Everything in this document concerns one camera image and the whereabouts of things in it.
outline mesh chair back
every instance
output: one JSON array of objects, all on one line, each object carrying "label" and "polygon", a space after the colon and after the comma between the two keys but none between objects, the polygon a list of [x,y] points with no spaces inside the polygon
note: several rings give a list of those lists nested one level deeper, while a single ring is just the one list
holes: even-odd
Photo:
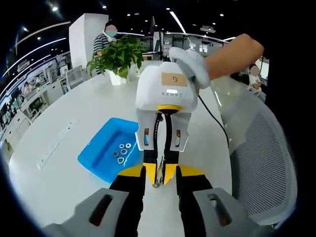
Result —
[{"label": "mesh chair back", "polygon": [[283,130],[252,92],[241,93],[222,119],[230,138],[233,196],[261,225],[292,212],[297,195],[294,164]]}]

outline power strip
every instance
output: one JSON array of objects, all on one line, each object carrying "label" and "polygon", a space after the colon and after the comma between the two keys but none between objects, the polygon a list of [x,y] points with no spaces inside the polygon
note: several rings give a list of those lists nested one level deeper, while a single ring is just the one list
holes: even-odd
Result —
[{"label": "power strip", "polygon": [[43,169],[44,165],[48,161],[48,159],[51,157],[55,149],[58,147],[58,145],[62,142],[62,140],[67,136],[67,134],[70,132],[70,130],[75,127],[79,123],[78,120],[75,120],[73,122],[70,122],[67,124],[67,126],[60,132],[60,134],[56,137],[55,141],[48,147],[47,151],[43,154],[42,158],[38,162],[38,168],[40,170]]}]

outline yellow ring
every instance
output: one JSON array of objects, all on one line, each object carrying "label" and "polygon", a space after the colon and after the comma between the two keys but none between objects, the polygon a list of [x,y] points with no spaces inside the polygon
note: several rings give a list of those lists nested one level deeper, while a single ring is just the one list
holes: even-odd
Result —
[{"label": "yellow ring", "polygon": [[177,105],[158,105],[157,110],[176,110],[181,111],[182,107]]}]

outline white table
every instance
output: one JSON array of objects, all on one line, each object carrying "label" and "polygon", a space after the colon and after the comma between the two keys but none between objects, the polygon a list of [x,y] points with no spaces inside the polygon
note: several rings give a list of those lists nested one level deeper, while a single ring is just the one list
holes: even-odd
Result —
[{"label": "white table", "polygon": [[[10,163],[10,179],[26,210],[40,227],[62,223],[73,215],[74,207],[109,184],[86,170],[78,154],[96,132],[112,117],[136,121],[137,82],[112,86],[98,75],[77,86],[48,107],[26,131]],[[201,96],[221,121],[214,95],[208,88]],[[67,123],[78,120],[42,170],[37,163]],[[163,152],[164,122],[159,126],[158,144]],[[226,138],[220,126],[199,102],[189,124],[189,140],[180,154],[180,163],[205,171],[214,187],[231,193],[231,167]],[[183,224],[178,210],[175,179],[154,189],[146,183],[144,211],[139,237],[182,237]]]}]

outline green leaves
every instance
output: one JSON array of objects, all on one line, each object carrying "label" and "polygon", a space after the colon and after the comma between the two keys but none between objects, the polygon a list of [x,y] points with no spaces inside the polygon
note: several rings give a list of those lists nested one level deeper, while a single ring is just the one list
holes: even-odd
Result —
[{"label": "green leaves", "polygon": [[107,47],[101,50],[102,55],[92,55],[92,60],[88,62],[90,75],[92,71],[99,68],[101,73],[105,70],[111,70],[122,78],[127,78],[131,63],[136,64],[138,68],[144,61],[142,53],[146,48],[142,43],[130,35],[125,35],[116,42],[110,42]]}]

